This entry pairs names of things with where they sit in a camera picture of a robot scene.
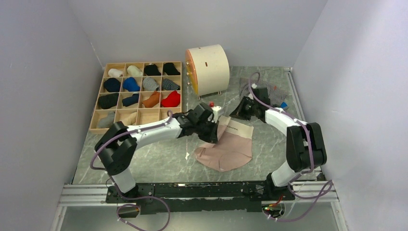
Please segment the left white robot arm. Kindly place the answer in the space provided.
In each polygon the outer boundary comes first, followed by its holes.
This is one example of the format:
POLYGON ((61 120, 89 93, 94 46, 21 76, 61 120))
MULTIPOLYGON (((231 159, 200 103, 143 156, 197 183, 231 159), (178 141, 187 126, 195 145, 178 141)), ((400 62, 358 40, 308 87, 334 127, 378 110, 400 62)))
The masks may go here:
POLYGON ((218 118, 219 112, 215 107, 200 103, 187 112, 168 110, 165 119, 149 124, 128 126, 121 121, 115 122, 95 145, 90 167, 97 170, 94 160, 100 159, 100 170, 106 171, 118 187, 119 197, 125 202, 132 202, 137 198, 138 186, 129 165, 139 148, 192 134, 204 142, 215 144, 218 141, 218 118))

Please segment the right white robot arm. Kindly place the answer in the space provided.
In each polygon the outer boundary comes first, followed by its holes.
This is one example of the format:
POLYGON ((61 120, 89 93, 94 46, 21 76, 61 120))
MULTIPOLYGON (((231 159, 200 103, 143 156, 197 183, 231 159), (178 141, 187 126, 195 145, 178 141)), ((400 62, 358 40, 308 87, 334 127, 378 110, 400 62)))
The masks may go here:
POLYGON ((327 162, 327 154, 318 123, 299 120, 282 108, 272 106, 266 88, 249 88, 230 117, 250 120, 253 116, 278 129, 286 136, 286 161, 267 176, 264 192, 267 198, 277 199, 295 178, 312 172, 327 162))

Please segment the pink beige underwear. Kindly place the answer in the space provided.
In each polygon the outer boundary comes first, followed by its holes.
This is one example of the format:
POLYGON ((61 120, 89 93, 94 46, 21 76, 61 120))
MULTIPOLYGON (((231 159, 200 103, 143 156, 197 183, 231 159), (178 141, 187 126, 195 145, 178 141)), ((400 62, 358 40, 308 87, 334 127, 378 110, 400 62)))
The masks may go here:
POLYGON ((237 169, 249 163, 252 160, 254 127, 223 115, 218 122, 218 142, 204 143, 197 147, 194 150, 196 160, 219 172, 237 169))

